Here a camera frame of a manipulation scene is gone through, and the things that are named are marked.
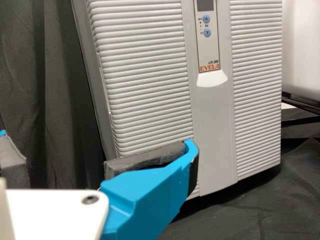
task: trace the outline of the blue button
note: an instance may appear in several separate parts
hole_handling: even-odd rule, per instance
[[[208,38],[211,36],[211,29],[206,27],[204,30],[203,30],[203,35]]]
[[[203,21],[205,24],[210,23],[210,20],[211,20],[211,18],[210,18],[210,16],[209,16],[208,14],[203,15],[202,21]]]

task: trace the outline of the black cloth surface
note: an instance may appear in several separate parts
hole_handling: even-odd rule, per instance
[[[98,188],[104,155],[69,0],[1,0],[0,128],[33,188]]]
[[[286,140],[281,165],[186,202],[159,239],[320,239],[320,143]]]

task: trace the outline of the white label panel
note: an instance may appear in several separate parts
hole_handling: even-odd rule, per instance
[[[199,72],[220,69],[217,0],[194,0]]]

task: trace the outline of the blue plastic part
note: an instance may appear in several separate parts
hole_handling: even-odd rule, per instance
[[[154,240],[179,213],[188,196],[190,163],[195,143],[184,142],[185,154],[169,165],[124,172],[103,181],[110,202],[102,240]]]
[[[0,137],[1,136],[5,136],[7,133],[6,133],[6,130],[0,130]]]

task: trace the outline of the digital display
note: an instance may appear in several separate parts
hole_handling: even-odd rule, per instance
[[[213,11],[214,0],[196,0],[198,12]]]

